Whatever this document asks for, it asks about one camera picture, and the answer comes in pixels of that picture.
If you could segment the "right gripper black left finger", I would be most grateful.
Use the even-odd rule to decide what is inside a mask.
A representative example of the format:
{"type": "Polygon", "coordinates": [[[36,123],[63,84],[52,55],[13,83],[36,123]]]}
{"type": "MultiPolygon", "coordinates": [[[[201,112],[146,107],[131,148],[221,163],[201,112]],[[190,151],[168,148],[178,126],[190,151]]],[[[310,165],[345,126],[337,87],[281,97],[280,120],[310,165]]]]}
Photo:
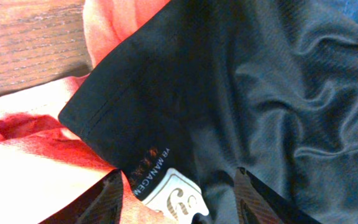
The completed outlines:
{"type": "Polygon", "coordinates": [[[122,173],[113,170],[40,224],[119,224],[123,194],[122,173]]]}

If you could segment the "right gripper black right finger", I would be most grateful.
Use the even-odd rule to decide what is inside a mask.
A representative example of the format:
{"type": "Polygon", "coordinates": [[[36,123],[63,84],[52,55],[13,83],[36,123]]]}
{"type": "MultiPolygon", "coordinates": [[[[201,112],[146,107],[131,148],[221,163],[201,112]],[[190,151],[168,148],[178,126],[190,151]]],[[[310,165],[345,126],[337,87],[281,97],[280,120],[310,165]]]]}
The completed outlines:
{"type": "Polygon", "coordinates": [[[240,224],[320,224],[243,167],[234,181],[240,224]]]}

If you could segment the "black printed jersey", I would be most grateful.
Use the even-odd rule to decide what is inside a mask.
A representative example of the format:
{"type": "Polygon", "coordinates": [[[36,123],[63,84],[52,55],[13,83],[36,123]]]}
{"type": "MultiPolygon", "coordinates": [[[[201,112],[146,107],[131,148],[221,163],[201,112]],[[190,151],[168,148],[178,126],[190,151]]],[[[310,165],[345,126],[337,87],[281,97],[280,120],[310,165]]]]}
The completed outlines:
{"type": "Polygon", "coordinates": [[[171,1],[60,122],[178,223],[239,223],[243,167],[320,223],[358,223],[358,23],[344,1],[171,1]]]}

